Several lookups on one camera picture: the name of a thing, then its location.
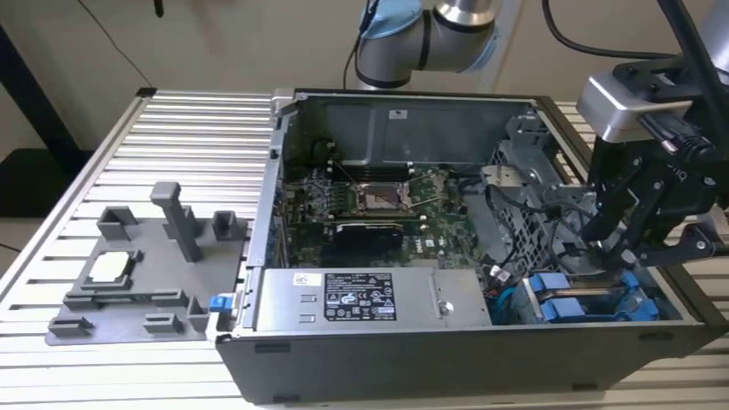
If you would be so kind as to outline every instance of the black cable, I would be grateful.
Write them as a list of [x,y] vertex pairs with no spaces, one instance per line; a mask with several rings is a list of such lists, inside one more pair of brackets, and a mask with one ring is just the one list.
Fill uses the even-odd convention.
[[344,71],[341,72],[341,89],[346,90],[346,73],[349,71],[349,64],[352,63],[352,57],[354,57],[354,54],[357,52],[357,48],[360,47],[361,37],[357,35],[357,40],[354,41],[354,46],[352,47],[352,51],[349,52],[349,57],[346,58],[346,64],[344,65]]
[[5,248],[5,249],[10,250],[12,252],[20,253],[20,249],[14,248],[10,245],[5,245],[4,243],[0,243],[0,248]]
[[718,80],[717,69],[695,30],[694,21],[681,0],[658,0],[658,5],[686,57],[687,71],[709,107],[709,117],[718,134],[718,139],[713,143],[726,145],[729,144],[729,102],[725,86]]
[[360,47],[360,44],[362,43],[362,36],[365,35],[366,29],[369,28],[372,24],[372,20],[374,19],[374,14],[377,13],[377,7],[380,6],[380,0],[374,0],[372,3],[372,0],[366,0],[366,5],[364,6],[364,16],[362,21],[360,22],[358,27],[358,33],[357,33],[357,40],[354,40],[354,46],[352,47],[352,51],[349,52],[349,56],[346,58],[346,64],[344,65],[344,71],[341,72],[341,89],[346,90],[346,73],[349,71],[349,64],[352,63],[352,58],[354,58],[354,69],[357,69],[357,49]]
[[542,12],[545,14],[546,27],[549,28],[551,35],[554,36],[554,38],[557,39],[559,43],[562,43],[566,47],[569,47],[574,51],[578,51],[585,54],[590,54],[593,56],[629,58],[633,60],[658,60],[661,58],[674,57],[673,54],[649,53],[642,51],[606,50],[606,49],[598,49],[595,47],[578,44],[574,41],[571,41],[569,38],[566,38],[563,34],[559,32],[559,29],[557,28],[557,24],[554,23],[549,0],[542,0]]
[[587,248],[573,248],[573,249],[567,249],[567,250],[562,250],[557,255],[557,259],[561,259],[563,258],[565,256],[571,256],[574,254],[586,254],[587,252],[590,252],[590,250]]
[[489,185],[486,185],[486,190],[484,190],[482,194],[484,194],[484,198],[486,200],[486,206],[489,207],[490,214],[493,215],[493,219],[506,229],[506,233],[509,234],[509,237],[511,238],[511,250],[506,254],[504,260],[500,263],[496,264],[498,267],[504,267],[505,264],[509,263],[509,261],[511,261],[513,255],[515,254],[515,232],[513,231],[511,227],[509,226],[505,218],[498,213],[497,207],[493,205],[493,199],[490,198]]
[[137,70],[138,75],[141,76],[142,79],[145,79],[146,85],[148,85],[150,88],[153,88],[152,82],[149,81],[149,79],[146,78],[146,76],[145,76],[145,74],[141,72],[141,70],[138,69],[137,64],[134,64],[134,62],[129,59],[129,57],[126,56],[126,54],[124,54],[124,51],[121,51],[121,49],[118,48],[118,45],[116,45],[116,42],[113,41],[112,35],[110,35],[109,32],[105,30],[104,25],[101,24],[101,21],[98,21],[98,19],[96,18],[96,16],[94,16],[93,13],[90,12],[90,10],[89,10],[89,8],[86,7],[86,5],[82,3],[82,0],[76,0],[76,2],[81,5],[82,9],[86,10],[86,13],[89,14],[89,16],[90,16],[90,18],[93,19],[93,21],[96,21],[96,24],[97,24],[98,28],[100,28],[101,31],[104,32],[105,37],[106,37],[106,38],[109,39],[109,41],[112,42],[112,46],[116,48],[116,51],[118,51],[118,54],[121,54],[121,57],[124,57],[124,60],[126,60],[126,62],[129,63],[129,65],[134,68],[134,70]]

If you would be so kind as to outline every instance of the blue latch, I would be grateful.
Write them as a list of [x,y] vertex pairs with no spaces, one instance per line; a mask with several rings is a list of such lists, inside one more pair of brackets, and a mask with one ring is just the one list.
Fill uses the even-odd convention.
[[217,295],[209,298],[209,311],[218,313],[232,312],[232,296]]

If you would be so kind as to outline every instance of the motherboard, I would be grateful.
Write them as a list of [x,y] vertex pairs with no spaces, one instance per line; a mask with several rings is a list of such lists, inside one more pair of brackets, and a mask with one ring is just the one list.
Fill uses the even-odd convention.
[[450,169],[332,164],[285,184],[290,267],[481,267]]

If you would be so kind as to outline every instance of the power cable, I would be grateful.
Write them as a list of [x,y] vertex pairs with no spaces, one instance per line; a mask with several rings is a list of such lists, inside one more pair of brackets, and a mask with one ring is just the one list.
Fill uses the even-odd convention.
[[126,56],[126,54],[124,54],[124,51],[121,51],[121,49],[118,48],[118,45],[116,45],[116,42],[113,41],[113,38],[112,38],[112,35],[109,34],[109,32],[105,30],[104,28],[104,25],[101,24],[101,21],[98,21],[97,17],[93,15],[93,13],[90,12],[89,8],[86,7],[86,5],[82,3],[82,0],[76,0],[76,2],[81,5],[82,9],[86,11],[86,13],[89,14],[90,18],[93,19],[93,21],[96,21],[96,24],[98,26],[98,28],[101,29],[101,31],[104,32],[105,34],[105,37],[109,39],[109,42],[112,43],[112,46],[116,48],[116,51],[118,51],[118,54],[121,54],[121,57],[124,57],[124,60],[126,60],[126,62],[129,63],[129,65],[134,68],[134,70],[137,70],[137,73],[138,75],[141,76],[141,78],[145,80],[145,83],[146,85],[153,88],[152,86],[152,81],[149,81],[149,79],[146,78],[145,74],[141,72],[141,70],[138,69],[137,67],[137,64],[134,64],[134,62],[129,59],[129,57]]

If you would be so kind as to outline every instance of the white wall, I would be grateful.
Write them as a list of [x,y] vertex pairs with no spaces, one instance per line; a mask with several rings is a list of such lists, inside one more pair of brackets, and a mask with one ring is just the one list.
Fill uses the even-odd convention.
[[[158,88],[340,87],[358,0],[84,0]],[[0,23],[80,143],[105,136],[144,85],[74,0],[2,0]],[[480,75],[420,73],[413,87],[472,91]]]
[[[165,0],[166,14],[160,20],[150,0],[84,2],[154,86],[225,91],[340,87],[365,3]],[[578,96],[586,74],[609,70],[615,60],[565,49],[546,31],[541,2],[521,3],[498,76],[416,73],[413,90],[546,94],[561,99]],[[701,16],[710,0],[686,3]],[[631,50],[677,49],[654,0],[553,0],[553,12],[563,32],[586,44]],[[92,148],[144,81],[74,0],[0,0],[0,23],[68,130],[78,143]],[[496,64],[489,65],[489,70],[497,69]],[[496,84],[494,89],[484,90],[482,84]],[[1,100],[2,96],[1,118],[13,116]],[[2,133],[6,127],[0,124]],[[28,124],[13,127],[28,130]],[[36,144],[32,133],[17,135],[26,135],[25,143],[14,144]]]
[[[699,25],[713,0],[683,3]],[[581,44],[614,50],[678,52],[655,0],[553,0],[551,5],[557,27]],[[522,0],[494,92],[575,100],[587,75],[610,71],[621,62],[562,46],[546,28],[541,1]]]

